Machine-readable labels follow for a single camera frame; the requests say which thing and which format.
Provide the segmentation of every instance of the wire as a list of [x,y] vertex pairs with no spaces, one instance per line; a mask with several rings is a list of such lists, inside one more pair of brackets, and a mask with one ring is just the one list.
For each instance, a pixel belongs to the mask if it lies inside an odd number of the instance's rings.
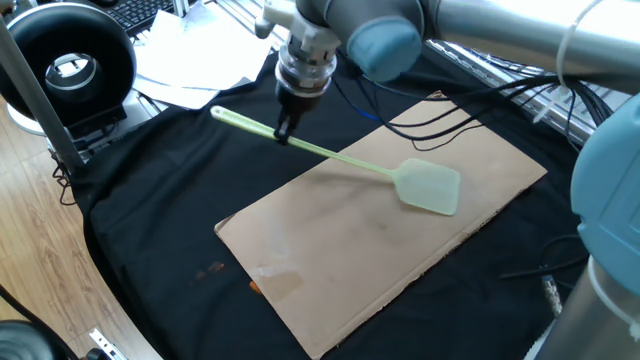
[[[518,90],[514,91],[513,93],[511,93],[511,94],[507,95],[506,97],[504,97],[503,101],[509,101],[509,100],[513,99],[514,97],[516,97],[516,96],[518,96],[518,95],[520,95],[520,94],[524,93],[525,91],[528,91],[528,90],[530,90],[530,89],[532,89],[532,88],[534,88],[534,87],[537,87],[537,86],[539,86],[539,85],[536,85],[536,86],[532,86],[532,85],[530,85],[530,86],[526,86],[526,87],[520,88],[520,89],[518,89]],[[440,132],[438,132],[438,133],[435,133],[435,134],[426,135],[426,136],[412,136],[412,135],[409,135],[409,134],[403,133],[402,131],[400,131],[400,130],[396,129],[396,128],[395,128],[395,126],[394,126],[393,124],[390,124],[389,122],[385,121],[385,120],[382,118],[382,116],[380,116],[380,112],[379,112],[379,111],[378,111],[378,113],[377,113],[376,115],[378,115],[378,118],[382,121],[382,124],[383,124],[387,129],[389,129],[389,130],[391,130],[392,132],[394,132],[396,135],[398,135],[398,136],[400,136],[400,137],[402,137],[402,138],[405,138],[405,139],[407,139],[407,140],[424,141],[424,140],[437,139],[437,138],[442,137],[442,136],[444,136],[444,135],[450,134],[450,133],[452,133],[452,132],[454,132],[454,131],[456,131],[456,130],[458,130],[458,129],[462,128],[462,127],[464,127],[465,125],[467,125],[468,123],[472,122],[472,121],[473,121],[473,120],[475,120],[476,118],[478,118],[478,117],[480,117],[480,116],[482,116],[482,115],[484,115],[484,114],[486,114],[486,113],[488,113],[488,112],[492,111],[494,108],[495,108],[495,106],[485,107],[483,110],[481,110],[481,111],[480,111],[480,112],[478,112],[477,114],[472,115],[472,116],[469,116],[467,119],[465,119],[465,120],[463,120],[463,121],[459,122],[459,123],[458,123],[458,124],[456,124],[456,125],[451,126],[451,127],[450,127],[450,128],[448,128],[448,129],[442,130],[442,131],[440,131]]]
[[70,360],[78,360],[78,356],[71,350],[69,345],[60,338],[60,336],[53,331],[44,321],[42,321],[39,317],[37,317],[34,313],[29,311],[24,305],[22,305],[16,298],[14,298],[7,289],[5,289],[2,285],[0,285],[0,297],[3,298],[7,304],[16,309],[20,315],[24,316],[27,320],[29,320],[38,330],[40,330],[43,335],[48,337],[52,342],[55,342],[62,351],[64,351],[67,358]]
[[516,272],[511,274],[500,275],[500,280],[511,280],[511,279],[518,279],[518,278],[534,277],[534,276],[552,275],[553,273],[558,272],[560,270],[566,270],[576,265],[586,263],[587,260],[589,260],[589,254],[586,254],[584,256],[573,259],[571,261],[567,261],[559,265],[547,266],[547,267],[536,269],[536,270],[521,271],[521,272]]
[[[522,104],[518,105],[518,107],[519,107],[519,108],[523,108],[525,105],[527,105],[527,103],[529,103],[531,100],[533,100],[536,96],[540,95],[543,91],[545,91],[545,90],[547,90],[547,89],[549,89],[549,88],[552,88],[552,87],[554,87],[554,86],[555,86],[555,85],[549,85],[549,86],[545,86],[544,88],[542,88],[542,89],[538,90],[538,91],[537,91],[533,96],[531,96],[529,99],[527,99],[526,101],[524,101]],[[418,147],[418,145],[416,145],[416,142],[415,142],[415,141],[411,141],[411,144],[413,145],[413,148],[414,148],[414,149],[416,149],[416,150],[418,150],[418,151],[422,151],[422,152],[427,152],[427,151],[437,150],[437,149],[439,149],[439,148],[441,148],[441,147],[444,147],[444,146],[449,145],[451,142],[453,142],[453,140],[455,140],[458,136],[462,135],[465,131],[469,131],[469,130],[477,129],[477,128],[480,128],[480,127],[486,126],[486,125],[488,125],[488,124],[490,124],[490,123],[494,123],[494,122],[497,122],[497,121],[503,120],[503,119],[505,119],[507,116],[509,116],[509,115],[505,115],[505,116],[502,116],[502,117],[500,117],[500,118],[498,118],[498,119],[493,119],[493,120],[487,121],[487,122],[486,122],[486,123],[484,123],[484,124],[478,124],[478,125],[469,126],[468,128],[464,128],[464,129],[462,129],[462,130],[458,131],[455,135],[453,135],[449,140],[445,141],[444,143],[439,144],[439,145],[436,145],[436,146],[433,146],[433,147],[430,147],[430,148],[421,149],[421,148],[419,148],[419,147]]]
[[378,119],[377,117],[365,112],[364,110],[361,110],[358,106],[356,106],[356,104],[354,104],[351,100],[349,100],[349,98],[347,97],[347,94],[345,94],[345,92],[342,90],[342,87],[340,87],[340,84],[338,84],[338,81],[336,79],[333,79],[333,84],[336,86],[336,89],[338,89],[338,92],[340,93],[340,95],[342,95],[342,97],[347,101],[347,103],[358,113],[360,113],[360,115],[369,118],[371,120],[374,121],[380,121],[380,119]]
[[571,115],[573,114],[573,107],[576,104],[576,91],[575,90],[571,90],[571,93],[573,94],[571,97],[571,105],[569,105],[569,113],[567,114],[567,126],[565,126],[564,128],[564,135],[567,138],[567,141],[569,141],[569,144],[571,145],[571,147],[576,151],[576,152],[580,152],[580,150],[578,149],[578,147],[573,143],[573,140],[571,140]]
[[[516,81],[510,82],[508,84],[504,84],[502,86],[498,86],[498,87],[495,87],[495,88],[481,89],[481,90],[471,91],[471,92],[467,92],[467,93],[463,93],[463,94],[451,95],[451,96],[448,96],[448,97],[426,98],[424,96],[420,96],[420,95],[404,92],[404,91],[401,91],[401,90],[393,89],[393,88],[385,86],[385,85],[381,85],[381,84],[379,84],[379,83],[377,83],[375,81],[372,81],[371,79],[369,79],[366,76],[364,76],[364,78],[367,81],[369,81],[372,84],[374,84],[375,86],[377,86],[378,88],[383,89],[383,90],[385,90],[387,92],[390,92],[390,93],[393,93],[393,94],[396,94],[396,95],[400,95],[400,96],[405,96],[405,97],[418,99],[418,100],[424,100],[424,101],[451,101],[451,100],[460,100],[460,99],[465,99],[465,98],[476,98],[476,99],[477,98],[483,98],[483,99],[485,99],[489,95],[491,95],[491,96],[499,95],[499,93],[501,91],[515,89],[515,88],[520,87],[520,86],[534,85],[533,87],[538,87],[538,86],[542,86],[542,85],[547,85],[547,84],[557,83],[558,82],[558,78],[556,76],[553,76],[553,75],[539,75],[539,76],[535,76],[535,77],[531,77],[531,78],[516,80]],[[574,83],[577,82],[577,80],[572,78],[571,82],[572,82],[572,84],[574,84]]]
[[515,272],[515,273],[510,273],[510,274],[503,274],[500,276],[501,280],[510,280],[510,279],[517,279],[517,278],[527,278],[527,277],[534,277],[534,276],[545,276],[545,275],[552,275],[553,273],[560,271],[560,270],[565,270],[571,267],[574,267],[576,265],[580,265],[583,262],[586,262],[589,259],[589,254],[585,254],[582,255],[580,257],[577,257],[573,260],[567,261],[565,263],[562,264],[558,264],[558,265],[554,265],[554,266],[548,266],[546,264],[546,261],[544,260],[546,251],[552,246],[555,245],[559,242],[562,241],[567,241],[567,240],[580,240],[580,236],[576,235],[576,234],[569,234],[569,235],[562,235],[562,236],[558,236],[555,237],[549,241],[547,241],[544,246],[542,247],[542,251],[540,252],[540,268],[539,269],[535,269],[535,270],[528,270],[528,271],[520,271],[520,272]]
[[542,246],[542,251],[540,252],[540,266],[547,266],[544,261],[544,257],[546,255],[546,251],[549,250],[551,246],[568,240],[581,240],[581,237],[578,234],[560,235],[547,241],[547,243]]
[[58,185],[62,186],[62,192],[60,193],[60,204],[64,206],[73,206],[76,204],[75,200],[71,203],[64,201],[64,195],[67,193],[67,189],[71,187],[71,183],[69,182],[69,171],[64,163],[60,162],[55,154],[51,154],[51,158],[56,162],[58,166],[56,166],[55,170],[53,170],[53,174],[51,177],[56,179]]

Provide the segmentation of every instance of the table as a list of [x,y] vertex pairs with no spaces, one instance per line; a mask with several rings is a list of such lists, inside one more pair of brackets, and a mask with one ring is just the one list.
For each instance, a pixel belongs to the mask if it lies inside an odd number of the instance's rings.
[[[279,111],[273,95],[275,60],[268,59],[256,85],[234,89],[213,103],[273,126]],[[440,75],[454,71],[428,59],[419,67]],[[337,81],[350,98],[365,104],[343,70]],[[389,118],[414,104],[379,95]],[[477,109],[465,107],[469,113]],[[533,126],[511,110],[505,110],[508,119],[489,127],[548,175],[326,359],[517,359],[549,325],[552,313],[539,279],[506,282],[498,276],[536,268],[548,239],[575,233],[578,219],[570,210],[569,185],[577,154],[561,134]],[[332,88],[296,135],[338,151],[377,126]],[[455,141],[464,141],[464,135]],[[172,107],[73,175],[91,256],[161,356],[306,358],[268,302],[250,290],[249,276],[213,226],[321,160],[214,122],[206,110]],[[563,244],[551,260],[580,250],[578,242]],[[223,271],[209,271],[216,263],[224,264]],[[579,274],[573,269],[558,277],[574,282]]]

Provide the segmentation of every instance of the metal frame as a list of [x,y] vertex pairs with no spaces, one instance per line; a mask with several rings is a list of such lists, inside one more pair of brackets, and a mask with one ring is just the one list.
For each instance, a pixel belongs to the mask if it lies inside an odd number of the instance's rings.
[[177,16],[184,17],[189,8],[189,0],[173,0],[173,11]]
[[2,49],[0,65],[47,134],[60,161],[65,164],[69,172],[73,173],[84,165],[84,162],[73,145],[67,129],[60,122],[58,114],[20,52],[20,48],[9,33],[4,20],[0,19],[0,22],[2,24],[0,26],[0,49]]

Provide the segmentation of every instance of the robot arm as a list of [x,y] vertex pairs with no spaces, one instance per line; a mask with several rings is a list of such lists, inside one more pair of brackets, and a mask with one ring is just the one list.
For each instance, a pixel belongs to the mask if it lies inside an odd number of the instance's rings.
[[[291,30],[280,51],[276,94],[283,105],[276,136],[285,141],[331,82],[335,50],[371,79],[386,82],[418,59],[422,42],[440,39],[516,62],[556,69],[569,24],[591,0],[270,0],[256,22],[266,37],[275,24]],[[640,91],[640,2],[608,0],[580,23],[564,72],[608,88]]]

